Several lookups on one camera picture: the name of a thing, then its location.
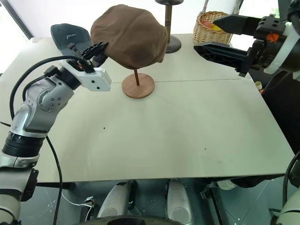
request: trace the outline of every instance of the metal pole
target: metal pole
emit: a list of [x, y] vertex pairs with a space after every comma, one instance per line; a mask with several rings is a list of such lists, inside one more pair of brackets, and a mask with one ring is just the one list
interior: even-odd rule
[[170, 34], [171, 34], [171, 20], [172, 20], [172, 5], [165, 6], [165, 27], [168, 32], [168, 43], [170, 42]]

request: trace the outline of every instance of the hat stand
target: hat stand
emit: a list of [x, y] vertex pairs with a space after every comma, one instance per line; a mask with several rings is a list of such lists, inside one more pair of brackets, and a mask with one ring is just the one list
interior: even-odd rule
[[165, 5], [165, 27], [168, 32], [168, 45], [165, 53], [174, 53], [181, 48], [180, 40], [171, 35], [171, 20], [172, 20], [172, 6], [183, 3], [183, 0], [155, 0], [161, 5]]
[[146, 74], [140, 74], [134, 70], [134, 74], [129, 75], [122, 82], [122, 90], [130, 98], [145, 98], [154, 90], [154, 80]]

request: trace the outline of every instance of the wooden rod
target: wooden rod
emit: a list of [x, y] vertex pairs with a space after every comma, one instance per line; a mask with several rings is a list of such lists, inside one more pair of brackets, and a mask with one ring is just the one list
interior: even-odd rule
[[172, 5], [165, 6], [165, 27], [168, 32], [168, 43], [170, 42], [171, 35], [171, 20], [172, 20]]
[[139, 86], [140, 82], [139, 82], [139, 76], [137, 75], [137, 70], [135, 69], [135, 81], [136, 81], [136, 85]]

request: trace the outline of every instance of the wooden round base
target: wooden round base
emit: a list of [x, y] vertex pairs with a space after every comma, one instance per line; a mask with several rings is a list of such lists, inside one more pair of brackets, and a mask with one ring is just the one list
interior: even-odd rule
[[122, 82], [122, 89], [125, 95], [130, 98], [145, 98], [154, 90], [154, 80], [146, 75], [138, 73], [140, 85], [136, 85], [135, 75], [129, 75]]

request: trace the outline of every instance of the white table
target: white table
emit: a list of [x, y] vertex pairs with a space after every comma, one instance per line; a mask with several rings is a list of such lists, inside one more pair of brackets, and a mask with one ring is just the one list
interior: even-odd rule
[[[121, 90], [132, 71], [108, 59], [110, 92], [83, 87], [58, 115], [49, 133], [64, 181], [175, 177], [224, 177], [284, 173], [293, 152], [251, 79], [211, 63], [194, 50], [191, 35], [177, 35], [182, 48], [162, 63], [140, 69], [154, 79], [154, 92], [130, 99]], [[34, 63], [60, 55], [51, 38], [21, 51], [0, 77], [0, 120], [11, 122], [13, 84]], [[40, 76], [48, 64], [24, 82]], [[15, 108], [22, 103], [17, 93]], [[0, 126], [0, 143], [8, 128]], [[44, 141], [36, 168], [39, 182], [57, 182]]]

